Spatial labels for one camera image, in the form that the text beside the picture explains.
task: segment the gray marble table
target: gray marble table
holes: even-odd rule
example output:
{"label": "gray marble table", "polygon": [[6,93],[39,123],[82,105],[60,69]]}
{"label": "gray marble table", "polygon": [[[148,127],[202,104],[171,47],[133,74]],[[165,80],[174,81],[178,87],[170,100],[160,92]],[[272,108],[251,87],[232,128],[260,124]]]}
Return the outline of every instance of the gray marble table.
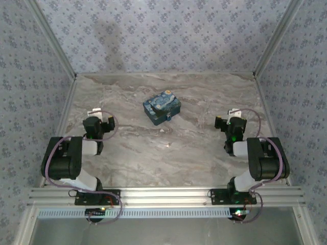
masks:
{"label": "gray marble table", "polygon": [[[159,126],[144,112],[143,101],[164,90],[180,99],[181,113]],[[231,74],[132,74],[78,76],[66,135],[83,135],[82,120],[92,108],[112,112],[117,134],[101,155],[83,157],[83,168],[104,186],[212,186],[226,184],[247,167],[230,157],[225,135],[214,128],[217,115],[232,108],[253,108],[262,118],[261,135],[270,136],[253,80]],[[246,137],[258,119],[244,112]]]}

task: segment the wall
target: wall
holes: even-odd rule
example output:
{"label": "wall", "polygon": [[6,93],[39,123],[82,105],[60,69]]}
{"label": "wall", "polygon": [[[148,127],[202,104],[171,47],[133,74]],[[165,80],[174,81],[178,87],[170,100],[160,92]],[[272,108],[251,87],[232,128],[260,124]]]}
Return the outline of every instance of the wall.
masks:
{"label": "wall", "polygon": [[253,71],[289,0],[38,0],[75,72]]}
{"label": "wall", "polygon": [[70,79],[23,0],[0,1],[0,244],[11,244]]}
{"label": "wall", "polygon": [[294,184],[327,244],[327,3],[305,0],[260,77]]}

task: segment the patterned wallpaper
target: patterned wallpaper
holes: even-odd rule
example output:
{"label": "patterned wallpaper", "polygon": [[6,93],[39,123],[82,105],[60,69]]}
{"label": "patterned wallpaper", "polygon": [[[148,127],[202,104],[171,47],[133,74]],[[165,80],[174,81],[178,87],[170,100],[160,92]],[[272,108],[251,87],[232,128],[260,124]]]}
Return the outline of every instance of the patterned wallpaper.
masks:
{"label": "patterned wallpaper", "polygon": [[327,2],[305,0],[260,77],[294,184],[327,244]]}
{"label": "patterned wallpaper", "polygon": [[253,71],[290,0],[37,0],[75,72]]}
{"label": "patterned wallpaper", "polygon": [[13,242],[70,79],[23,0],[0,1],[0,244]]}

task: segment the starry night box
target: starry night box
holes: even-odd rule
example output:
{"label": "starry night box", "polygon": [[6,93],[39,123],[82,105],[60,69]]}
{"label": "starry night box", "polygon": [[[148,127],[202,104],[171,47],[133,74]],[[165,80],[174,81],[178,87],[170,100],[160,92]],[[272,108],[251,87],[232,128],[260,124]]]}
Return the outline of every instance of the starry night box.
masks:
{"label": "starry night box", "polygon": [[180,112],[181,102],[170,91],[166,90],[143,102],[144,111],[154,125],[159,125]]}

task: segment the blue box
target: blue box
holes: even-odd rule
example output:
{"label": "blue box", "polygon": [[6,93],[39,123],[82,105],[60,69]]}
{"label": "blue box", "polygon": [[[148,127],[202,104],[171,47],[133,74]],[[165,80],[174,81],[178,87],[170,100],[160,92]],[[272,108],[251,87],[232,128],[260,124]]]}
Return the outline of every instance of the blue box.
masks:
{"label": "blue box", "polygon": [[154,125],[159,125],[180,112],[181,102],[170,91],[166,90],[143,102],[144,111]]}

